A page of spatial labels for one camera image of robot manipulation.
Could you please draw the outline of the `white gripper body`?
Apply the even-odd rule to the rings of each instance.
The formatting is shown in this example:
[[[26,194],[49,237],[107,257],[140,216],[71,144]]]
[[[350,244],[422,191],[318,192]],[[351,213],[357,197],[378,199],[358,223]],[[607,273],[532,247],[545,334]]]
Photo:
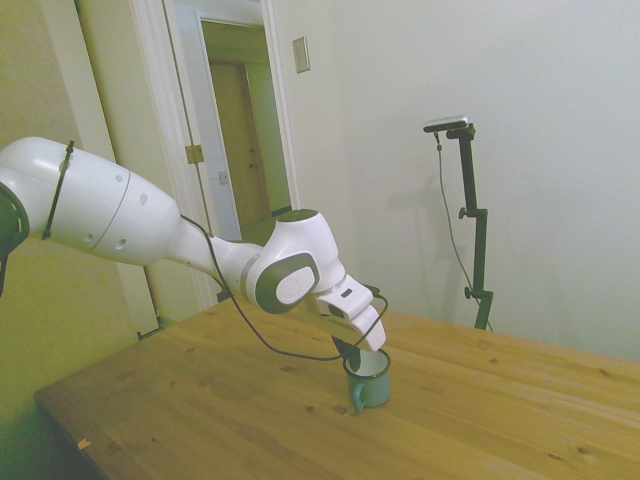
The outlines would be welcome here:
[[[386,333],[373,300],[369,288],[346,277],[338,286],[315,296],[315,324],[339,340],[378,351],[386,341]]]

